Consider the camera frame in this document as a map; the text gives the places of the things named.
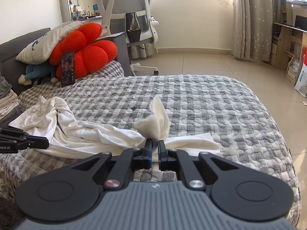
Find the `white cotton garment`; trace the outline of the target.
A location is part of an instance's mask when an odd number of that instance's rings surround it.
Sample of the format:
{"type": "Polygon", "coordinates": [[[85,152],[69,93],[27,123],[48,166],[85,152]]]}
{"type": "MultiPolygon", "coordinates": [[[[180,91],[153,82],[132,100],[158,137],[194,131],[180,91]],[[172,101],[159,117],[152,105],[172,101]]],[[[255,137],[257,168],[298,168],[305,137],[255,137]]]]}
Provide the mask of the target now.
{"type": "Polygon", "coordinates": [[[119,155],[125,149],[144,147],[146,139],[163,140],[167,149],[184,150],[191,156],[198,156],[202,151],[220,152],[210,133],[170,137],[169,118],[159,97],[153,98],[149,111],[150,115],[136,122],[132,129],[120,129],[109,124],[78,121],[64,99],[39,97],[38,103],[10,122],[10,126],[46,137],[50,144],[41,153],[69,159],[87,158],[101,152],[119,155]]]}

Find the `folded beige garment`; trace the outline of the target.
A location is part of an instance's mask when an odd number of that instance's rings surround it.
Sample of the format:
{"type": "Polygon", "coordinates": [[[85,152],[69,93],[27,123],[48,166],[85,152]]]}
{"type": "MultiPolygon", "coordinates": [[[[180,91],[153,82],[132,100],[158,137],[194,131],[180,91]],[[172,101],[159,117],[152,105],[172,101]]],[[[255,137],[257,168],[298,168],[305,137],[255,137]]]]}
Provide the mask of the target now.
{"type": "Polygon", "coordinates": [[[18,96],[11,89],[5,97],[0,99],[0,119],[3,119],[5,116],[7,116],[18,105],[18,96]]]}

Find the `dark grey upholstered headboard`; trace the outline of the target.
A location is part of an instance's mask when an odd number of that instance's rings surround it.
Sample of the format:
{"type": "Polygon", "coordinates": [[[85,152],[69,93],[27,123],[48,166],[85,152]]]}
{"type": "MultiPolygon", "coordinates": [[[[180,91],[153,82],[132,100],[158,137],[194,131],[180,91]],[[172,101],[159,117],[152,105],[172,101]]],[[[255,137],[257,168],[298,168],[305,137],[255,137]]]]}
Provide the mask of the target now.
{"type": "Polygon", "coordinates": [[[17,61],[16,56],[26,48],[28,44],[37,40],[48,31],[50,31],[50,28],[43,28],[41,30],[21,35],[1,44],[1,75],[5,77],[10,85],[12,85],[12,90],[18,96],[23,91],[31,88],[31,85],[24,86],[18,84],[18,78],[26,71],[26,64],[17,61]]]}

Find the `blue plush doll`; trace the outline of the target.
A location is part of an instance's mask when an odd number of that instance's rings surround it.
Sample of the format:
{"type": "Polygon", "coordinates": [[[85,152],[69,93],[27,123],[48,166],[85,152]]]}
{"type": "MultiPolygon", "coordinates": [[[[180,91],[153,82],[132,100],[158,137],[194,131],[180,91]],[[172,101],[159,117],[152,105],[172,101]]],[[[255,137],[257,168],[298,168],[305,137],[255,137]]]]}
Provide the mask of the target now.
{"type": "Polygon", "coordinates": [[[49,62],[44,62],[38,65],[28,64],[26,66],[26,74],[21,74],[18,79],[19,85],[31,85],[32,80],[43,78],[50,75],[50,82],[55,84],[58,82],[56,77],[56,66],[51,65],[49,62]]]}

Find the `grey checkered quilted bedspread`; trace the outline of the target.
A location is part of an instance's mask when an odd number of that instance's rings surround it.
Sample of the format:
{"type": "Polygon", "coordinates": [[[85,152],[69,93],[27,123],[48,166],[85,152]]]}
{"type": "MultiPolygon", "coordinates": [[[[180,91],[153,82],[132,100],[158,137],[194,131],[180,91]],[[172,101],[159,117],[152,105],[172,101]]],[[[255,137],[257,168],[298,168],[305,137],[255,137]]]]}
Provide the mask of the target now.
{"type": "Polygon", "coordinates": [[[134,171],[124,189],[104,193],[86,215],[62,223],[27,217],[17,206],[15,193],[25,181],[81,159],[30,148],[1,153],[1,222],[7,222],[10,229],[295,229],[300,189],[292,156],[269,111],[238,80],[207,75],[106,77],[99,72],[66,87],[37,85],[24,91],[19,100],[23,113],[39,97],[60,97],[78,121],[132,129],[150,115],[155,96],[167,112],[170,137],[210,133],[220,146],[215,155],[287,183],[294,194],[288,215],[268,222],[231,217],[206,193],[188,189],[174,171],[161,171],[159,140],[146,139],[153,142],[151,167],[134,171]]]}

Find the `smartphone showing video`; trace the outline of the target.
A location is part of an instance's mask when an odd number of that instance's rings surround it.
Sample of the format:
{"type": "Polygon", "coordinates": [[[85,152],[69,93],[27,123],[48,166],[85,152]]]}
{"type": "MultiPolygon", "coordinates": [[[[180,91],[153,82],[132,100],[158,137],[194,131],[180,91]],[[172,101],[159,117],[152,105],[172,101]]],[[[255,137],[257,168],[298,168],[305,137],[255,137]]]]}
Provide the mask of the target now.
{"type": "Polygon", "coordinates": [[[64,53],[61,57],[61,86],[66,87],[74,83],[74,52],[64,53]]]}

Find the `white printed throw pillow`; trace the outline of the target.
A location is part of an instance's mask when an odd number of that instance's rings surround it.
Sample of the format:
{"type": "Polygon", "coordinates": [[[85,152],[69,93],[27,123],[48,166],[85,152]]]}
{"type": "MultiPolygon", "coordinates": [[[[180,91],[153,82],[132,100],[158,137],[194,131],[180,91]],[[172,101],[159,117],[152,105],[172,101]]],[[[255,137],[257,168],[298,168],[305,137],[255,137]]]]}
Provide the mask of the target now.
{"type": "Polygon", "coordinates": [[[16,56],[16,60],[32,65],[38,65],[45,62],[50,57],[57,44],[84,23],[83,21],[69,21],[53,28],[37,40],[28,44],[28,46],[16,56]]]}

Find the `red flower-shaped plush cushion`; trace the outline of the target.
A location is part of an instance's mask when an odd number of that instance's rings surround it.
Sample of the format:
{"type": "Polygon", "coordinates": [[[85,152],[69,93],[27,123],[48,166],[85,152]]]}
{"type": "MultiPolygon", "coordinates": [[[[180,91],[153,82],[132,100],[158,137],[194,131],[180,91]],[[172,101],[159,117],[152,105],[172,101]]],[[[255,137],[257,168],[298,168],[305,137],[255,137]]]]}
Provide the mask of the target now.
{"type": "Polygon", "coordinates": [[[74,77],[81,78],[95,73],[115,60],[118,48],[110,40],[99,40],[102,26],[86,23],[70,32],[53,49],[49,57],[51,65],[56,66],[55,75],[61,80],[62,55],[73,53],[74,77]]]}

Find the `white paper shopping bag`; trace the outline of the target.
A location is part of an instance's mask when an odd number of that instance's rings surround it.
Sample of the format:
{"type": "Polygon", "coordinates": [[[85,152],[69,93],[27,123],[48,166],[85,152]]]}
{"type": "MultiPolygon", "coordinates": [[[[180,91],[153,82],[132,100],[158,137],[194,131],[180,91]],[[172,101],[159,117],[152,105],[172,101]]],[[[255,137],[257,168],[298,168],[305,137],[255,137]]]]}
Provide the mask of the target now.
{"type": "Polygon", "coordinates": [[[306,66],[306,55],[303,56],[303,65],[299,74],[298,80],[295,84],[295,90],[300,95],[306,98],[307,95],[307,66],[306,66]]]}

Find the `grey bed footboard panel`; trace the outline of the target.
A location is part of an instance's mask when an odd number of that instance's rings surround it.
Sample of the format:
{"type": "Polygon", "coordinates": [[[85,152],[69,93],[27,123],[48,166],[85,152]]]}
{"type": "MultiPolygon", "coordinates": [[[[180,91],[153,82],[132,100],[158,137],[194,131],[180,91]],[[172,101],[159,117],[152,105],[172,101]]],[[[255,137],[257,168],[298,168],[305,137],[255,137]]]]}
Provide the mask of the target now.
{"type": "Polygon", "coordinates": [[[110,40],[116,44],[118,54],[115,60],[122,65],[124,76],[134,76],[131,70],[131,62],[126,44],[126,34],[124,32],[120,32],[109,36],[100,37],[99,40],[110,40]]]}

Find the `wooden desk with shelves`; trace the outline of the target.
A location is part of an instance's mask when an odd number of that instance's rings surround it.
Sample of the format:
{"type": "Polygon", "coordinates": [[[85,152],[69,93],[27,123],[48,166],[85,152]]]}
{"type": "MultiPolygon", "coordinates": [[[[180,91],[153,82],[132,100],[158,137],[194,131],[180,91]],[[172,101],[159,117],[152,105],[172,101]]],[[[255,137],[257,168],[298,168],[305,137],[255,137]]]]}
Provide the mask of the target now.
{"type": "Polygon", "coordinates": [[[281,12],[280,23],[273,23],[270,65],[286,71],[285,78],[296,84],[306,50],[306,30],[297,26],[297,21],[306,19],[306,1],[286,2],[281,12]]]}

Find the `white mesh office chair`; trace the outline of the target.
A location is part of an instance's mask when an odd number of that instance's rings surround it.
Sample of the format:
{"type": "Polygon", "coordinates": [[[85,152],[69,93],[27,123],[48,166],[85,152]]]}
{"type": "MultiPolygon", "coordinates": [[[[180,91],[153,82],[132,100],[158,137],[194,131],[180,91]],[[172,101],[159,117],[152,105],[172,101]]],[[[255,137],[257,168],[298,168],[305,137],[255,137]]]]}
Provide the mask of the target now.
{"type": "MultiPolygon", "coordinates": [[[[103,37],[124,32],[130,61],[152,56],[158,52],[156,43],[159,23],[151,15],[153,0],[97,0],[98,10],[102,16],[103,37]]],[[[158,75],[156,67],[132,64],[135,72],[150,72],[158,75]]]]}

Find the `beige patterned curtain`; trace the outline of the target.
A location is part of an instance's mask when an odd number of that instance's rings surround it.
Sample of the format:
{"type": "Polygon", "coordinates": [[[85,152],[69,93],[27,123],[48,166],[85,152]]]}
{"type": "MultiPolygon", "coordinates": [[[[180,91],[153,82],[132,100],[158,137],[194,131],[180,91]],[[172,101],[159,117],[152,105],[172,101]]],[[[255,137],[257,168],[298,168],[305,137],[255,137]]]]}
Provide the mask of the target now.
{"type": "Polygon", "coordinates": [[[281,0],[233,0],[235,58],[268,62],[273,23],[281,21],[281,0]]]}

